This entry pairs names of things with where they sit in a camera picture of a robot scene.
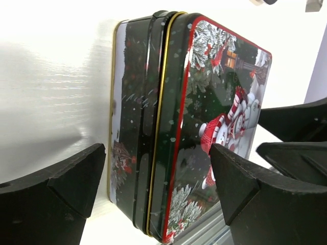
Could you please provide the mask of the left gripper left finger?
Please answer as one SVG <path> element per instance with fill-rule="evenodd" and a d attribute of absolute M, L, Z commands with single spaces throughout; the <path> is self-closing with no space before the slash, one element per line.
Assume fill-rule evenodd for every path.
<path fill-rule="evenodd" d="M 79 244 L 95 203 L 102 143 L 1 184 L 1 244 Z"/>

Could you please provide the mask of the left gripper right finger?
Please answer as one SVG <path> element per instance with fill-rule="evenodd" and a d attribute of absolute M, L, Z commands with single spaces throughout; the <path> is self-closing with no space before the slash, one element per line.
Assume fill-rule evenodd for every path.
<path fill-rule="evenodd" d="M 277 174 L 214 144 L 209 152 L 234 244 L 326 244 L 326 187 Z"/>

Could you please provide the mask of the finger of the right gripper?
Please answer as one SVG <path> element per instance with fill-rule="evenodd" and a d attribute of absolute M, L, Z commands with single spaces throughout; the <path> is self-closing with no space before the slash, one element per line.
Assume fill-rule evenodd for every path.
<path fill-rule="evenodd" d="M 265 142 L 256 152 L 284 176 L 326 186 L 326 142 Z"/>
<path fill-rule="evenodd" d="M 263 109 L 258 124 L 283 142 L 326 141 L 326 98 Z"/>

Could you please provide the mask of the gold tin lid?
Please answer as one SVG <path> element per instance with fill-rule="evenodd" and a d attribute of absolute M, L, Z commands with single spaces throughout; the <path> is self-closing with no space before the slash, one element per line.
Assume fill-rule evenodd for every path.
<path fill-rule="evenodd" d="M 202 14 L 169 22 L 146 225 L 159 242 L 218 203 L 213 145 L 249 156 L 271 63 L 269 51 Z"/>

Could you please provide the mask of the metal tongs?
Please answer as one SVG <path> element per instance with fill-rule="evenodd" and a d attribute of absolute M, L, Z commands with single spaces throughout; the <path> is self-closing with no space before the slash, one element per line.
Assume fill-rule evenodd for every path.
<path fill-rule="evenodd" d="M 251 0 L 255 6 L 274 6 L 283 10 L 299 10 L 300 12 L 319 12 L 324 0 L 303 0 L 303 1 L 283 1 L 283 0 Z"/>

